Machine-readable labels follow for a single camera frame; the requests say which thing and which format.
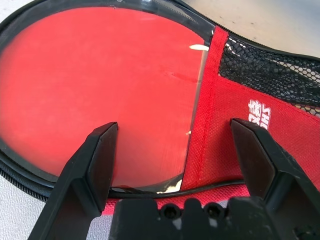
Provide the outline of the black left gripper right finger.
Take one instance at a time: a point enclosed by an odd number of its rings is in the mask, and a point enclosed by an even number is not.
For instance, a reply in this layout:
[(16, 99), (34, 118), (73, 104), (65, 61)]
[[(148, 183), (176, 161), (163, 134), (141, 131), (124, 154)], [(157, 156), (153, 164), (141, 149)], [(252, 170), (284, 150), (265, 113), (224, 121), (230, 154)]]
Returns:
[(251, 196), (262, 198), (282, 240), (320, 238), (320, 192), (271, 134), (252, 122), (230, 120), (239, 166)]

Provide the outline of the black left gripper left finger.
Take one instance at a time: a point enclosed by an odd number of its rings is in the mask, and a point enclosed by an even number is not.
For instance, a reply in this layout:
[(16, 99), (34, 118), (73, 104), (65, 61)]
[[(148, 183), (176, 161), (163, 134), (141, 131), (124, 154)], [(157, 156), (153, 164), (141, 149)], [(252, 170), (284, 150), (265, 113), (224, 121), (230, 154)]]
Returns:
[(118, 124), (92, 131), (63, 168), (30, 240), (84, 240), (107, 203), (115, 166)]

